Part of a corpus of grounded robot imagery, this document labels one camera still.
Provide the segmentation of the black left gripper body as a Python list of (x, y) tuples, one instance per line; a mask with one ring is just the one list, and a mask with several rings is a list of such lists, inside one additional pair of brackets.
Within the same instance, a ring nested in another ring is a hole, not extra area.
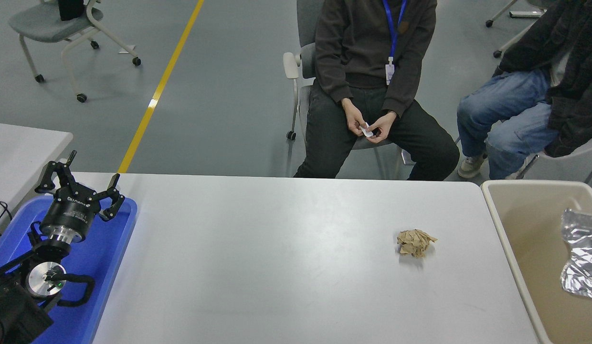
[(86, 236), (100, 211), (100, 201), (91, 200), (95, 193), (95, 190), (81, 185), (59, 188), (40, 224), (42, 233), (48, 236), (52, 229), (68, 228)]

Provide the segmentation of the person's right hand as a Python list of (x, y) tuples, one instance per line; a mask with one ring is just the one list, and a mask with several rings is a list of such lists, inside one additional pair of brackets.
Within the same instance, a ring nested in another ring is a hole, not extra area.
[(359, 111), (350, 98), (342, 98), (340, 105), (346, 115), (348, 129), (357, 136), (363, 136), (363, 128), (366, 129), (368, 126), (363, 119), (361, 111)]

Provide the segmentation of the person's left hand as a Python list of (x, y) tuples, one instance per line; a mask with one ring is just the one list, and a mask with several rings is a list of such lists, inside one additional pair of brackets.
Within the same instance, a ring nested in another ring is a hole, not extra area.
[(397, 113), (394, 111), (388, 111), (386, 115), (381, 116), (366, 128), (366, 132), (374, 133), (374, 135), (366, 137), (366, 140), (373, 144), (379, 144), (388, 139), (391, 127), (396, 119)]

